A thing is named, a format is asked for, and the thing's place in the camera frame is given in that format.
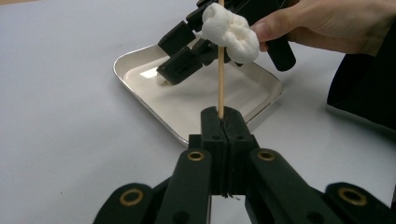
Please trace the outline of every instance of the marshmallow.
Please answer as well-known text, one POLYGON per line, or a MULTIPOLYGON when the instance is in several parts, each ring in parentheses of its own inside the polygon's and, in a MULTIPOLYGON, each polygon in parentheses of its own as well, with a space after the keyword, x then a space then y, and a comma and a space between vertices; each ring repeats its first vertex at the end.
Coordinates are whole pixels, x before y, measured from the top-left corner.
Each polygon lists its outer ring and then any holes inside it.
POLYGON ((259 57, 259 40, 245 18, 212 3, 204 11, 202 19, 203 38, 227 47, 227 54, 234 62, 250 63, 259 57))

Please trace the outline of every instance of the black mechanical part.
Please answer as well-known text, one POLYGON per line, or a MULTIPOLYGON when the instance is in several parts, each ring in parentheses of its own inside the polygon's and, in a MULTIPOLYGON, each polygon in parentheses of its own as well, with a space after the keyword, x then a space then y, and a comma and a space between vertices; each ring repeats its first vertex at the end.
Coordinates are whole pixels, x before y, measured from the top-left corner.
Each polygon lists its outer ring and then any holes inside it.
POLYGON ((343 223, 279 153, 256 149, 250 153, 248 164, 252 181, 276 222, 343 223))
MULTIPOLYGON (((169 83, 176 85, 201 69, 210 65, 218 57, 218 46, 204 39, 199 39, 190 49, 184 47, 157 68, 169 83)), ((230 57, 224 55, 224 62, 230 57)))
MULTIPOLYGON (((198 1, 198 8, 186 18, 188 23, 184 21, 180 22, 158 43, 158 46, 171 56, 171 59, 169 59, 169 62, 161 65, 157 71, 171 84, 176 85, 180 83, 198 71, 203 65, 209 65, 210 63, 208 62, 217 59, 218 55, 204 53, 201 55, 200 53, 195 53, 194 55, 199 57, 199 60, 196 60, 191 54, 186 53, 188 51, 186 46, 195 39, 193 31, 200 32, 202 30, 202 15, 205 9, 215 2, 218 1, 198 1)), ((225 7, 233 13, 243 16, 247 19, 247 23, 252 25, 262 17, 284 7, 286 3, 287 0, 283 2, 278 2, 277 0, 229 0, 225 2, 225 7)), ((268 54, 277 70, 287 71, 295 65, 296 59, 285 36, 268 41, 267 45, 269 47, 268 54)))
POLYGON ((211 155, 199 148, 180 155, 163 195, 156 224, 208 222, 211 163, 211 155))
POLYGON ((128 184, 114 191, 96 216, 94 224, 152 223, 153 190, 143 184, 128 184))
POLYGON ((310 188, 279 153, 258 146, 230 107, 223 119, 215 107, 203 110, 201 132, 190 135, 170 178, 154 189, 117 189, 94 224, 207 224, 211 195, 245 195, 254 224, 396 223, 396 213, 364 189, 347 183, 325 193, 310 188))

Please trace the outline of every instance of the white table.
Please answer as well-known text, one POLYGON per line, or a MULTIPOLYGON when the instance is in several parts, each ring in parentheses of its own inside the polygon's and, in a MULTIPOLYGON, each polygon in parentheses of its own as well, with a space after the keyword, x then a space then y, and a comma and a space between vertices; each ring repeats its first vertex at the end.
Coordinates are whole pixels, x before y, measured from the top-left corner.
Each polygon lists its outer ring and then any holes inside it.
MULTIPOLYGON (((0 6, 0 223, 92 223, 127 183, 170 176, 184 147, 115 78, 121 54, 156 44, 195 1, 34 1, 0 6)), ((390 205, 396 132, 326 106, 343 55, 292 45, 276 109, 252 131, 321 191, 345 181, 390 205)), ((213 223, 250 223, 215 197, 213 223)))

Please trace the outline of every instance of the human hand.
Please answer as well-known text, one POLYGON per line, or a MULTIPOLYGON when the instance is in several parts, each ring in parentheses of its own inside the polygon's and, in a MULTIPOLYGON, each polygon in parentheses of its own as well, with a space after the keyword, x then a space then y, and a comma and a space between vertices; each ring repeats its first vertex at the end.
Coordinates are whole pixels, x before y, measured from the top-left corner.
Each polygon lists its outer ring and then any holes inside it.
POLYGON ((251 29, 261 51, 268 50, 266 41, 287 34, 310 47, 375 56, 395 18, 395 0, 294 0, 251 29))

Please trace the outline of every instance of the finger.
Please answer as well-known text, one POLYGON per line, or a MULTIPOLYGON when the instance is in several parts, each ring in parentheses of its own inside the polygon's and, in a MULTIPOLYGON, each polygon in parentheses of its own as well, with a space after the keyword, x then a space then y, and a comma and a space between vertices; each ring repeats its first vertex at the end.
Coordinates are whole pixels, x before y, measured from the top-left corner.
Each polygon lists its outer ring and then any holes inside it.
POLYGON ((257 21, 251 29, 256 33, 259 42, 273 40, 295 29, 299 22, 296 14, 297 5, 280 9, 257 21))
POLYGON ((358 53, 364 39, 332 37, 320 35, 311 30, 299 27, 288 34, 288 40, 317 49, 328 49, 344 53, 358 53))
POLYGON ((268 45, 267 45, 267 43, 261 42, 261 43, 260 43, 260 51, 261 51, 261 52, 265 52, 265 51, 267 51, 267 50, 268 50, 268 45))

